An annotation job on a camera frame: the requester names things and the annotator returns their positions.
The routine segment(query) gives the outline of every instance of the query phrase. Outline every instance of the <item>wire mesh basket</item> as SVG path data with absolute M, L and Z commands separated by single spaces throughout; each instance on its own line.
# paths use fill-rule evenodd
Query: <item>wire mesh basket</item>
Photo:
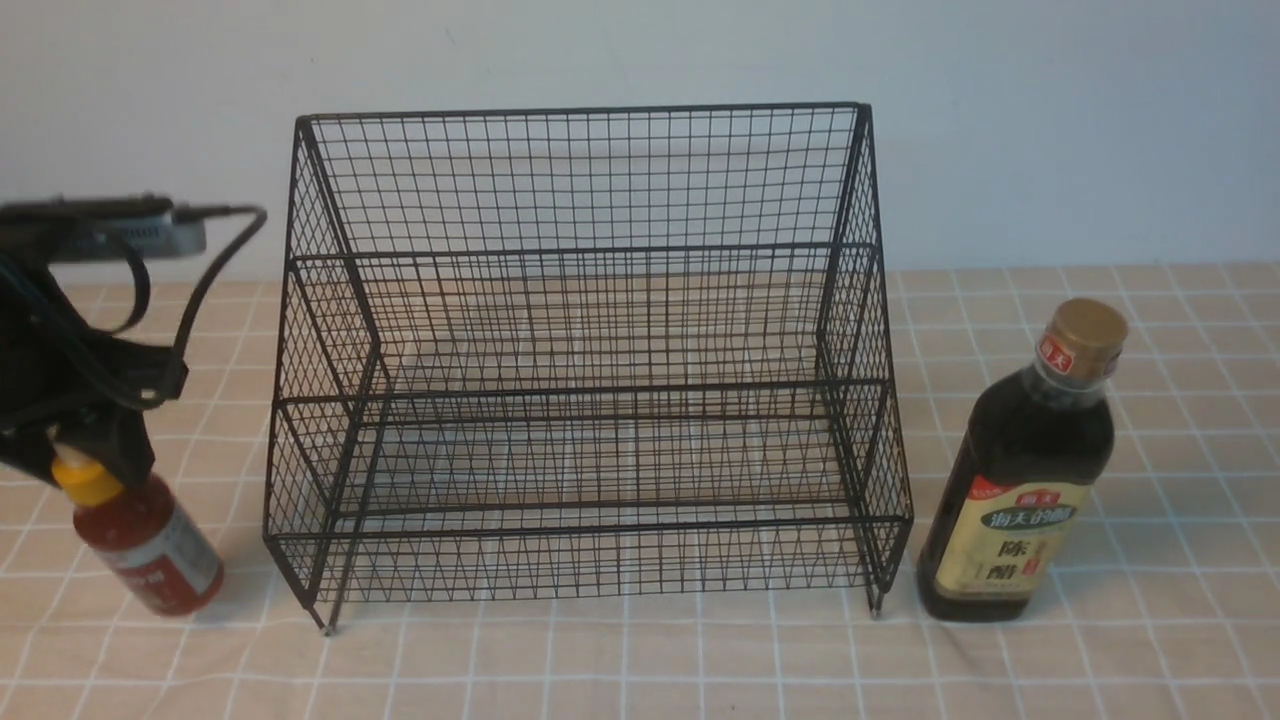
M 351 600 L 878 610 L 913 519 L 887 323 L 867 105 L 300 118 L 266 544 L 328 628 Z

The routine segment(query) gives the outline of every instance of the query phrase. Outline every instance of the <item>dark glass bottle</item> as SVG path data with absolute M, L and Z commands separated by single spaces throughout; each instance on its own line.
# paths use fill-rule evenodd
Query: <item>dark glass bottle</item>
M 1018 618 L 1111 457 L 1105 382 L 1126 325 L 1101 302 L 1062 304 L 1036 360 L 974 404 L 916 561 L 941 620 Z

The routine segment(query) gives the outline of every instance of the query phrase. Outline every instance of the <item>black cable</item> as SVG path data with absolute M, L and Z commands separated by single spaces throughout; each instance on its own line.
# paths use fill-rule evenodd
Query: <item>black cable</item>
M 165 366 L 160 380 L 161 392 L 157 393 L 156 402 L 145 407 L 145 410 L 159 407 L 160 404 L 175 392 L 178 382 L 182 379 L 182 357 L 187 354 L 187 342 L 191 340 L 191 331 L 196 324 L 196 313 L 200 311 L 201 302 L 205 301 L 209 288 L 218 279 L 218 274 L 223 272 L 227 263 L 266 224 L 266 210 L 257 205 L 175 208 L 173 211 L 174 224 L 230 218 L 233 215 L 253 215 L 253 219 L 214 258 L 214 261 L 205 268 L 205 273 L 200 275 L 196 287 L 192 288 L 191 297 L 187 299 L 187 307 L 182 311 L 182 320 L 178 322 L 178 332 L 173 337 L 173 355 L 169 357 L 169 365 Z

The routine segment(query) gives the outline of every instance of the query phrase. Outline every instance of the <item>rack leg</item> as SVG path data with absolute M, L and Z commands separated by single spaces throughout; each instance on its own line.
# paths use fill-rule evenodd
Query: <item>rack leg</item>
M 320 624 L 320 630 L 324 632 L 324 637 L 332 638 L 338 633 L 338 615 L 342 615 L 342 597 L 346 593 L 338 593 L 338 600 L 333 603 L 333 610 L 329 611 L 329 624 L 320 624 L 320 616 L 316 615 L 316 624 Z
M 867 606 L 872 611 L 872 619 L 878 619 L 881 610 L 884 607 L 884 591 L 876 585 L 867 585 Z

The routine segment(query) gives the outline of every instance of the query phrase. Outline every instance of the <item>sauce bottle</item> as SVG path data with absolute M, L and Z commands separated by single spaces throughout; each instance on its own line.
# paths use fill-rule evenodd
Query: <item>sauce bottle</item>
M 1036 360 L 978 397 L 916 561 L 929 615 L 1011 620 L 1030 602 L 1111 457 L 1105 383 L 1126 334 L 1108 305 L 1069 300 Z
M 76 503 L 76 533 L 157 615 L 188 615 L 223 584 L 223 561 L 152 474 L 125 489 L 96 460 L 54 443 L 54 479 Z

